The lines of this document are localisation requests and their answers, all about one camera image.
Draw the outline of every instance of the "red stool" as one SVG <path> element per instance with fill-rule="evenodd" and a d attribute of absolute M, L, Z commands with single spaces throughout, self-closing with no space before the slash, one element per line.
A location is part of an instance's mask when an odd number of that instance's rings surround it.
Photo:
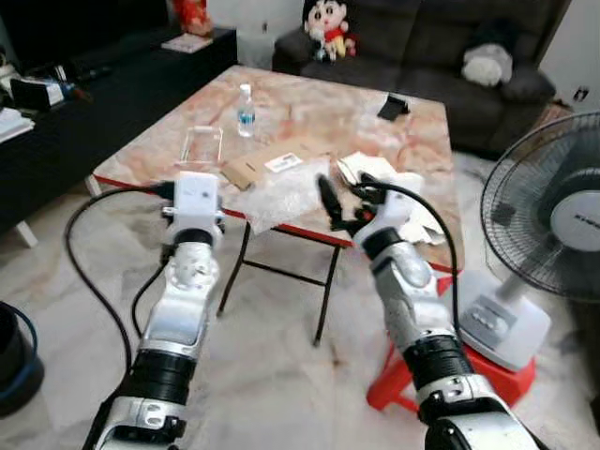
<path fill-rule="evenodd" d="M 450 277 L 440 279 L 438 292 L 443 293 L 450 284 L 452 284 Z M 521 371 L 511 372 L 467 346 L 465 346 L 465 352 L 475 371 L 487 377 L 498 395 L 509 406 L 513 406 L 532 386 L 535 378 L 535 361 L 533 359 Z M 397 403 L 408 410 L 417 412 L 416 403 L 402 396 L 402 392 L 412 379 L 413 376 L 406 363 L 399 357 L 394 344 L 390 344 L 390 351 L 385 358 L 382 374 L 368 389 L 368 404 L 376 410 L 382 410 L 390 403 Z"/>

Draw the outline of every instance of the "stuffed toy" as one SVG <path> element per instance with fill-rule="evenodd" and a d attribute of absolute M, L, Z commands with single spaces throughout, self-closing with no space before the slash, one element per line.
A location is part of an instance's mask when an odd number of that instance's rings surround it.
<path fill-rule="evenodd" d="M 181 27 L 187 33 L 206 36 L 213 31 L 213 21 L 206 11 L 206 0 L 173 0 L 173 6 Z"/>
<path fill-rule="evenodd" d="M 346 5 L 336 0 L 318 0 L 310 9 L 304 29 L 316 42 L 315 59 L 336 61 L 346 54 L 356 55 L 356 42 L 347 35 Z"/>
<path fill-rule="evenodd" d="M 513 76 L 512 52 L 517 45 L 518 26 L 508 19 L 482 23 L 464 54 L 462 76 L 482 86 L 508 83 Z"/>

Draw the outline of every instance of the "red decoration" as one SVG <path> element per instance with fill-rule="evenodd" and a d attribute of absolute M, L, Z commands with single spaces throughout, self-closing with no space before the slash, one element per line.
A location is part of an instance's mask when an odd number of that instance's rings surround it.
<path fill-rule="evenodd" d="M 205 36 L 213 31 L 213 21 L 206 10 L 206 0 L 173 0 L 173 6 L 186 32 Z"/>

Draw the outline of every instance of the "tv stand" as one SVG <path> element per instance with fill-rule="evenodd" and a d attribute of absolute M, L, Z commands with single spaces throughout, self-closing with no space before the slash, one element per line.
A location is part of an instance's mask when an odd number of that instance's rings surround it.
<path fill-rule="evenodd" d="M 89 68 L 77 75 L 77 83 L 90 83 L 98 78 L 106 77 L 113 73 L 110 66 L 100 66 L 97 68 Z"/>
<path fill-rule="evenodd" d="M 192 53 L 160 48 L 111 64 L 111 76 L 82 83 L 93 101 L 68 101 L 39 114 L 36 127 L 0 144 L 0 233 L 14 227 L 28 245 L 24 221 L 81 183 L 106 158 L 237 63 L 234 30 Z"/>

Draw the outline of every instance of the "tile floor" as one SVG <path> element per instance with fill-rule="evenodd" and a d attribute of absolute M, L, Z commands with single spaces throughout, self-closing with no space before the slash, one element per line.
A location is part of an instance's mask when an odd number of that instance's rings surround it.
<path fill-rule="evenodd" d="M 456 154 L 467 267 L 485 264 L 478 199 L 489 162 Z M 0 297 L 35 321 L 46 378 L 40 393 L 0 421 L 0 450 L 80 448 L 99 402 L 119 381 L 121 343 L 104 310 L 76 278 L 61 235 L 86 198 L 73 190 L 29 219 L 39 239 L 24 248 L 0 236 Z M 228 220 L 218 255 L 222 278 L 237 255 L 242 223 Z M 91 278 L 128 317 L 130 299 L 154 271 L 162 226 L 156 200 L 141 194 L 91 212 L 75 231 L 75 248 Z M 331 249 L 267 233 L 250 244 L 255 260 L 322 276 Z M 144 318 L 162 280 L 142 302 Z M 310 345 L 322 291 L 243 268 L 225 314 L 213 320 L 190 399 L 188 449 L 420 449 L 425 429 L 399 407 L 372 410 L 365 401 L 386 350 L 382 307 L 367 266 L 342 252 L 322 346 Z M 553 320 L 537 358 L 538 376 L 517 414 L 556 450 L 600 448 L 588 401 L 594 396 L 564 301 L 536 294 Z"/>

